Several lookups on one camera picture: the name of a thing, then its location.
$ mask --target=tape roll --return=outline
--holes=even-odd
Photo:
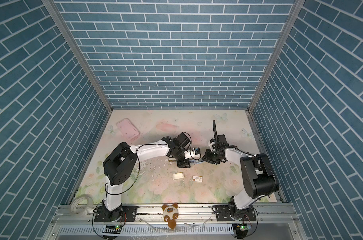
[[[82,204],[82,207],[78,208],[78,206],[84,200],[87,200],[87,205],[84,207]],[[69,207],[69,211],[75,217],[83,217],[83,216],[89,214],[93,210],[93,204],[94,204],[94,202],[92,201],[92,198],[90,198],[87,195],[81,195],[72,201],[72,203]]]

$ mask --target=pink box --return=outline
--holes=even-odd
[[[130,122],[130,120],[128,120],[128,118],[124,118],[120,122],[117,122],[116,126],[123,134],[123,137],[128,141],[133,141],[140,136],[140,132]]]

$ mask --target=vent grille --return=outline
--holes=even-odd
[[[232,224],[222,223],[222,224],[206,224],[205,227],[182,227],[180,224],[177,226],[177,230],[172,231],[164,224],[154,224],[153,226],[157,229],[151,228],[146,224],[124,226],[120,234],[108,234],[108,232],[113,231],[112,229],[106,228],[107,225],[94,226],[95,231],[98,234],[106,232],[105,235],[118,235],[118,236],[160,236],[160,235],[198,235],[198,234],[233,234]],[[90,225],[62,225],[59,230],[59,235],[94,235]]]

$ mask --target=flower pattern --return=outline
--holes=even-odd
[[[207,142],[213,137],[212,120],[217,121],[218,134],[225,134],[227,141],[240,149],[258,152],[256,142],[244,111],[158,111],[158,110],[119,110],[109,119],[95,154],[83,177],[76,197],[88,194],[95,204],[105,198],[103,161],[120,142],[124,142],[119,130],[112,126],[123,118],[129,118],[141,132],[141,136],[129,145],[141,145],[154,142],[164,136],[176,136],[182,131],[190,133],[193,147],[200,147],[202,154],[208,147]],[[232,162],[214,165],[207,162],[191,168],[178,168],[176,163],[169,163],[167,157],[155,157],[141,161],[141,169],[136,183],[122,194],[124,204],[152,203],[225,203],[238,194],[243,187],[241,169]],[[138,163],[131,176],[124,182],[126,190],[134,182]],[[172,175],[184,173],[184,179],[173,180]],[[192,182],[192,176],[202,176],[203,182]],[[262,202],[275,202],[264,197]]]

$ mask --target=blue brick wallpaper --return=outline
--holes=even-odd
[[[294,0],[55,3],[114,108],[247,108]]]
[[[107,112],[40,0],[0,0],[0,239],[41,238]]]
[[[254,111],[310,239],[363,239],[363,2],[306,0]]]

